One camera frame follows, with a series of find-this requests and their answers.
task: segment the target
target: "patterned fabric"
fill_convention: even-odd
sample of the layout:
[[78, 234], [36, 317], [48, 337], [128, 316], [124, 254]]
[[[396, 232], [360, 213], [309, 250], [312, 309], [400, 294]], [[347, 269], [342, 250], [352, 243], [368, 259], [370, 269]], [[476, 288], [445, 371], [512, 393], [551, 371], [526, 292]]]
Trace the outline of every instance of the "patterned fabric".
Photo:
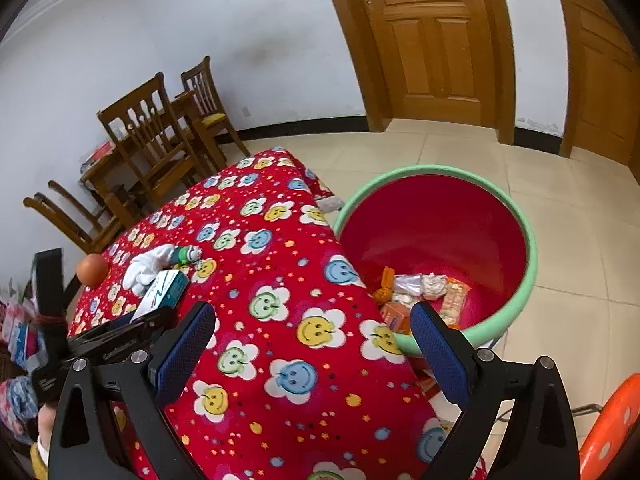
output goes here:
[[[71, 333], [136, 308], [122, 289], [132, 256], [202, 249], [181, 267], [191, 283], [178, 314], [209, 301], [216, 331], [165, 414], [210, 479], [418, 479], [446, 436], [318, 209], [331, 195], [282, 148], [242, 160], [125, 233], [79, 301]], [[136, 472], [152, 478], [115, 411]]]
[[36, 394], [27, 376], [8, 379], [0, 384], [0, 422], [11, 430], [16, 440], [32, 443], [25, 424], [37, 416]]

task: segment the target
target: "metal screw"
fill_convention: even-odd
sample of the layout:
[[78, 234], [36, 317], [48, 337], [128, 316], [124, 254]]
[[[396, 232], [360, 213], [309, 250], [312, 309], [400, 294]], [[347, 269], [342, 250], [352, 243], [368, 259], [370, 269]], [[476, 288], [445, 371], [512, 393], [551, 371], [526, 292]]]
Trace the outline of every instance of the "metal screw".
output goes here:
[[488, 348], [481, 348], [478, 350], [478, 358], [481, 361], [484, 361], [485, 363], [488, 363], [489, 361], [493, 361], [494, 357], [495, 357], [495, 354], [491, 352], [491, 350], [489, 350]]
[[133, 354], [131, 354], [131, 360], [135, 362], [135, 364], [139, 365], [140, 363], [146, 361], [147, 356], [148, 354], [145, 350], [136, 350], [135, 352], [133, 352]]
[[543, 355], [540, 358], [540, 364], [543, 365], [543, 367], [545, 367], [547, 370], [551, 370], [551, 368], [556, 366], [554, 360], [551, 357], [547, 357], [546, 355]]
[[76, 372], [79, 372], [80, 370], [84, 370], [84, 367], [86, 366], [86, 359], [78, 359], [77, 361], [74, 362], [74, 370]]

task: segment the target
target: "white wall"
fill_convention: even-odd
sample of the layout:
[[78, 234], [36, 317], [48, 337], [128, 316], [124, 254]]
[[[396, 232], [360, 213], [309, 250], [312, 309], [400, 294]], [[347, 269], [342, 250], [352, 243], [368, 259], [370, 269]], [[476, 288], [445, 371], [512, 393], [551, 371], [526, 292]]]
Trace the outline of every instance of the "white wall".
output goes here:
[[238, 129], [364, 115], [331, 0], [131, 1], [164, 61], [170, 94], [182, 91], [180, 73], [209, 54]]
[[95, 206], [78, 185], [106, 138], [95, 113], [160, 67], [126, 0], [65, 0], [0, 46], [0, 283], [24, 284], [33, 253], [53, 247], [75, 273], [81, 251], [22, 199], [52, 178]]
[[516, 126], [562, 136], [568, 64], [560, 0], [507, 0], [516, 61]]
[[73, 275], [81, 252], [23, 197], [54, 179], [94, 204], [78, 178], [106, 138], [95, 113], [158, 71], [181, 92], [206, 54], [238, 129], [364, 114], [331, 0], [30, 0], [0, 44], [0, 283], [59, 246]]

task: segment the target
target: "wooden dining table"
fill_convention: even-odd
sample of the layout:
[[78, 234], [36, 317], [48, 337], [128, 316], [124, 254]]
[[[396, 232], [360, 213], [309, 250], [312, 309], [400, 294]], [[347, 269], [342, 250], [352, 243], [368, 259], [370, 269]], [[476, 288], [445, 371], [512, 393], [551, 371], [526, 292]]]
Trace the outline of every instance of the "wooden dining table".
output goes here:
[[[197, 138], [206, 149], [207, 155], [209, 155], [210, 160], [213, 161], [217, 169], [222, 170], [226, 166], [225, 157], [212, 135], [207, 132], [206, 127], [202, 124], [193, 90], [177, 95], [174, 101], [171, 102], [171, 106], [174, 109], [175, 116], [178, 119], [184, 118], [187, 123], [187, 138]], [[162, 119], [162, 124], [165, 127], [169, 127], [170, 118], [166, 111], [160, 110], [159, 115]], [[133, 153], [136, 149], [133, 139], [129, 136], [125, 136], [122, 139], [122, 146], [130, 153]], [[136, 224], [136, 219], [107, 184], [108, 176], [124, 163], [122, 154], [114, 147], [84, 171], [79, 182], [83, 186], [90, 184], [113, 215], [122, 222], [125, 228], [129, 229]]]

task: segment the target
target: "black baseboard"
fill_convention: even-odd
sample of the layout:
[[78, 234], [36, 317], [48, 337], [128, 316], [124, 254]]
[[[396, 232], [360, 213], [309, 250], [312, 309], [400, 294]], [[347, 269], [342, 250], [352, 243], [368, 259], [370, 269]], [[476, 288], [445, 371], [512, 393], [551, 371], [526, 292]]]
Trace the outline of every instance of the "black baseboard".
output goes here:
[[526, 128], [518, 128], [517, 126], [513, 135], [514, 146], [530, 148], [532, 150], [538, 150], [539, 152], [553, 153], [554, 155], [560, 153], [561, 143], [562, 137], [544, 134], [535, 130], [527, 130]]
[[[270, 137], [286, 137], [303, 134], [340, 134], [343, 132], [368, 132], [369, 124], [365, 116], [328, 117], [325, 119], [309, 119], [290, 123], [268, 124], [238, 130], [242, 140], [268, 139]], [[229, 134], [216, 137], [219, 144], [233, 142]]]

